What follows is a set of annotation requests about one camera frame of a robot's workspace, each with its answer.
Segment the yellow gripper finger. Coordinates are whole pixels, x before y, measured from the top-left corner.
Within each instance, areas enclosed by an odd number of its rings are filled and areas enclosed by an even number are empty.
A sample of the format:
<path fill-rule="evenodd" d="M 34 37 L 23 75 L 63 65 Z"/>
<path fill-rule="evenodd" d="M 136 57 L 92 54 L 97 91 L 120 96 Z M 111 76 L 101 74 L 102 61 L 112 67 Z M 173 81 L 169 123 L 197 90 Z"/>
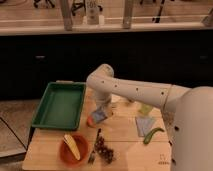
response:
<path fill-rule="evenodd" d="M 112 116 L 113 116 L 113 111 L 112 111 L 112 109 L 111 109 L 111 108 L 109 108 L 109 109 L 105 109 L 105 110 L 104 110 L 104 112 L 105 112 L 105 116 L 106 116 L 106 118 L 110 118 L 110 117 L 112 117 Z"/>

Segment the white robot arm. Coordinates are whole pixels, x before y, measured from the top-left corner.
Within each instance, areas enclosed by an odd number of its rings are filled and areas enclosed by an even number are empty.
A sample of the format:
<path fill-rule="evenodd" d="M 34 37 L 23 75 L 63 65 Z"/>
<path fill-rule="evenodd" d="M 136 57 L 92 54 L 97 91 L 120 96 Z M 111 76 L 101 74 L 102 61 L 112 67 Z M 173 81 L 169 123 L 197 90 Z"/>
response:
<path fill-rule="evenodd" d="M 174 113 L 171 171 L 213 171 L 213 87 L 118 79 L 108 64 L 90 73 L 86 84 L 102 105 L 115 94 Z"/>

